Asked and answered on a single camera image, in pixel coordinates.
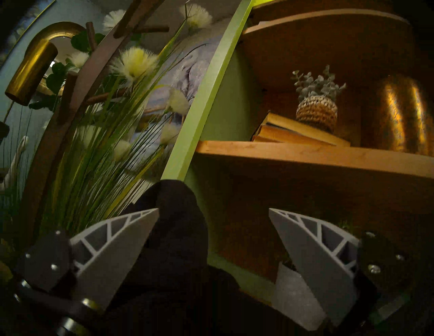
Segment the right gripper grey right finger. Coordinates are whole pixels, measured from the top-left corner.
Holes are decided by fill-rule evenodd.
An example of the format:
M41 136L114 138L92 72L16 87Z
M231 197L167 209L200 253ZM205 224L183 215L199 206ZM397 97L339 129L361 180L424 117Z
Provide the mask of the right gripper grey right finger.
M358 239L320 219L269 208L292 263L336 328L376 326L410 302L413 260L385 236Z

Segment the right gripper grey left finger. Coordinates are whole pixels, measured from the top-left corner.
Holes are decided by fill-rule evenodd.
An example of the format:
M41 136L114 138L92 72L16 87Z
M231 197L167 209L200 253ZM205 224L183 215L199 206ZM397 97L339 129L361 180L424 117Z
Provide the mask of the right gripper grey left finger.
M90 299L105 310L135 264L159 218L157 208L110 218L69 238L57 229L17 259L15 274L27 289Z

